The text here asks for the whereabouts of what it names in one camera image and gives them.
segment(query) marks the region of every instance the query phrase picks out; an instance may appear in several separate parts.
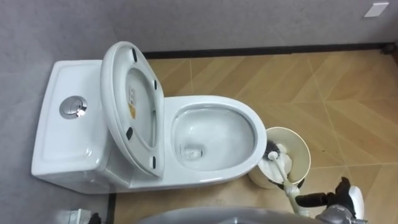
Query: gray wall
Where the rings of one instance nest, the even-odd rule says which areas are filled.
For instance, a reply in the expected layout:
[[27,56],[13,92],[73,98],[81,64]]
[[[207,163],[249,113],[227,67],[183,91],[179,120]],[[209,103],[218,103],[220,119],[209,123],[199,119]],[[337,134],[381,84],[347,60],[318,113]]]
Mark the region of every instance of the gray wall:
[[101,58],[116,41],[96,1],[0,0],[0,223],[68,223],[67,210],[106,216],[108,196],[33,178],[40,107],[57,60]]
[[117,0],[108,15],[118,38],[144,51],[393,42],[398,0],[363,18],[384,1]]
[[392,42],[398,0],[390,2],[381,17],[363,19],[372,0],[0,0],[0,219],[66,223],[70,209],[106,211],[106,195],[30,175],[55,61],[102,58],[117,40],[143,51]]

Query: flush button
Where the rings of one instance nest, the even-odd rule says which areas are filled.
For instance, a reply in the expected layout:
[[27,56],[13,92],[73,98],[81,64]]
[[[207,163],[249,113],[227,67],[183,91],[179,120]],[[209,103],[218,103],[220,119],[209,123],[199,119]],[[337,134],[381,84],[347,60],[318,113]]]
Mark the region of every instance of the flush button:
[[75,119],[83,116],[87,110],[87,101],[81,96],[66,98],[60,105],[60,114],[65,119]]

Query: toilet lid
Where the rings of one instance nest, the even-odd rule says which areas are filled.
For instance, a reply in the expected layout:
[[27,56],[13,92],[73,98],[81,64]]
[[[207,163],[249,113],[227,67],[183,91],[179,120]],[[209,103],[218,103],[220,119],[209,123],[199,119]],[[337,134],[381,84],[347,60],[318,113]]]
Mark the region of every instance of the toilet lid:
[[105,54],[101,102],[108,128],[126,159],[145,173],[162,177],[163,90],[134,44],[118,42]]

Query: baseboard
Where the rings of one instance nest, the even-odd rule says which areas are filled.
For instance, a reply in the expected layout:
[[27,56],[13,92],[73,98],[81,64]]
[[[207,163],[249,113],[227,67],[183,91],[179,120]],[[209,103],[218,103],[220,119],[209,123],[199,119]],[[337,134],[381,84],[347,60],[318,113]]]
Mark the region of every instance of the baseboard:
[[196,58],[196,57],[222,57],[222,56],[248,56],[248,55],[273,55],[309,52],[335,52],[348,50],[381,49],[391,43],[371,44],[333,44],[333,45],[308,45],[291,47],[254,47],[245,49],[214,49],[214,50],[178,50],[167,52],[144,52],[147,59],[162,58]]
[[106,224],[114,223],[114,209],[116,208],[116,194],[109,194]]

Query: wall outlet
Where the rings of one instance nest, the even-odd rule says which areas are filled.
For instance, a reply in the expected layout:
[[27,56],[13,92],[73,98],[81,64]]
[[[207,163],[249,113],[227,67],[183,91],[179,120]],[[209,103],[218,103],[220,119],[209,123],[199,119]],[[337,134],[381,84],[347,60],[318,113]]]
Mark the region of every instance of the wall outlet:
[[87,224],[91,218],[91,211],[79,209],[70,212],[69,224]]
[[365,14],[364,17],[377,17],[377,16],[380,16],[381,13],[386,9],[386,7],[389,4],[390,4],[389,2],[373,3],[372,7],[369,9],[369,11]]

